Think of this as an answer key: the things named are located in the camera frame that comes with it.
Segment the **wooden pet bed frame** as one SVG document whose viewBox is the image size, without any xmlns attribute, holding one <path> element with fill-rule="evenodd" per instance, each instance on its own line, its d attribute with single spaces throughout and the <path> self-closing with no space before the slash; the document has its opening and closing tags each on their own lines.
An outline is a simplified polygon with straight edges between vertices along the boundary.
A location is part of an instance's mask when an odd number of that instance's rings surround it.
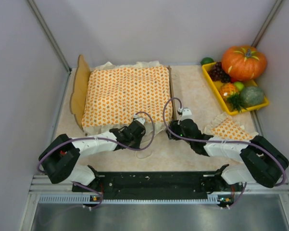
<svg viewBox="0 0 289 231">
<path fill-rule="evenodd" d="M 171 68 L 158 61 L 115 66 L 110 62 L 91 70 L 83 55 L 78 58 L 71 113 L 85 133 L 99 134 L 131 123 L 142 112 L 147 133 L 165 130 L 176 118 Z"/>
</svg>

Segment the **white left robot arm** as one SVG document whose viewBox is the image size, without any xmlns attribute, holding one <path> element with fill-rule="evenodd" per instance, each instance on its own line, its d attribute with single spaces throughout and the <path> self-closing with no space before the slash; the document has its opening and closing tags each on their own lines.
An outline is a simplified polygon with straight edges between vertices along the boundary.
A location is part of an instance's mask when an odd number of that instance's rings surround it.
<svg viewBox="0 0 289 231">
<path fill-rule="evenodd" d="M 78 160 L 101 152 L 138 150 L 146 132 L 144 123 L 144 118 L 135 118 L 128 126 L 99 135 L 82 138 L 59 135 L 39 156 L 38 167 L 43 168 L 53 184 L 68 180 L 85 191 L 95 190 L 101 184 L 98 172 L 90 164 L 82 165 Z"/>
</svg>

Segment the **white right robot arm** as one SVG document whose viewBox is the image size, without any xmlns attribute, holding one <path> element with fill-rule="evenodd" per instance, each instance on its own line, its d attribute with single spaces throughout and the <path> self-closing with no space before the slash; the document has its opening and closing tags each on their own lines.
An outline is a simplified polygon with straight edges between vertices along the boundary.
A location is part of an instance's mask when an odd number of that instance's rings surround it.
<svg viewBox="0 0 289 231">
<path fill-rule="evenodd" d="M 226 157 L 240 162 L 240 166 L 226 166 L 221 178 L 227 184 L 256 182 L 274 188 L 286 182 L 289 160 L 266 138 L 257 135 L 249 141 L 223 140 L 202 133 L 190 118 L 165 123 L 171 140 L 183 140 L 199 155 Z"/>
</svg>

